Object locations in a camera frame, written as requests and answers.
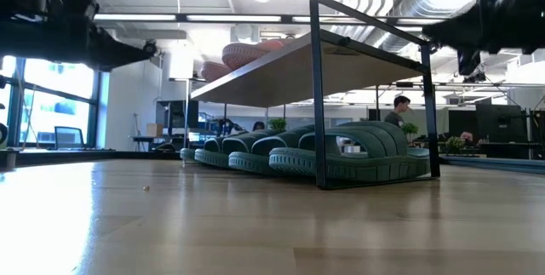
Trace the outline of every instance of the potted plant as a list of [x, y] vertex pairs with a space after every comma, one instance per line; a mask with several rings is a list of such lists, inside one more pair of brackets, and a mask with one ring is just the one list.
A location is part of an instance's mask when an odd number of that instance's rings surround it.
[[286, 131], [286, 120], [285, 118], [273, 118], [269, 121], [269, 128], [272, 130], [277, 130], [280, 132]]
[[413, 123], [404, 123], [403, 126], [401, 126], [401, 130], [403, 130], [405, 136], [409, 137], [409, 142], [412, 145], [412, 136], [418, 134], [418, 126]]
[[460, 149], [466, 145], [466, 141], [460, 137], [450, 137], [446, 141], [446, 152], [449, 154], [459, 154]]

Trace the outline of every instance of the floor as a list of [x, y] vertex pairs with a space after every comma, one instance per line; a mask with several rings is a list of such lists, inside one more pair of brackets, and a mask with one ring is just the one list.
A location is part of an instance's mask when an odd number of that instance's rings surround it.
[[544, 274], [545, 177], [442, 171], [323, 192], [177, 161], [18, 169], [0, 274]]

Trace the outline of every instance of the cardboard box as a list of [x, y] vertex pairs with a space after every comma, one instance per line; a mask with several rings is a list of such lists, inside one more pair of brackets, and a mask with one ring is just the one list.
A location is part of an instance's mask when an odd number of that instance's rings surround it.
[[146, 125], [146, 136], [152, 136], [155, 138], [163, 136], [163, 125], [157, 123], [149, 123]]

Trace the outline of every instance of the dark shirt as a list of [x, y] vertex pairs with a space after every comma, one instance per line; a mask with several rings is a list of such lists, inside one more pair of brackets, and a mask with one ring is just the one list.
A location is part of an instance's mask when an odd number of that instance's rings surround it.
[[401, 128], [403, 126], [403, 118], [396, 112], [390, 112], [384, 118], [384, 122], [396, 125]]

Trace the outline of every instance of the shelf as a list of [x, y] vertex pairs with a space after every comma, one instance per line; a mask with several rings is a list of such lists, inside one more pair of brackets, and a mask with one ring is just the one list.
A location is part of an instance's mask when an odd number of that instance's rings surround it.
[[[421, 76], [420, 63], [320, 30], [324, 95]], [[272, 107], [313, 97], [310, 33], [191, 93], [192, 100]]]

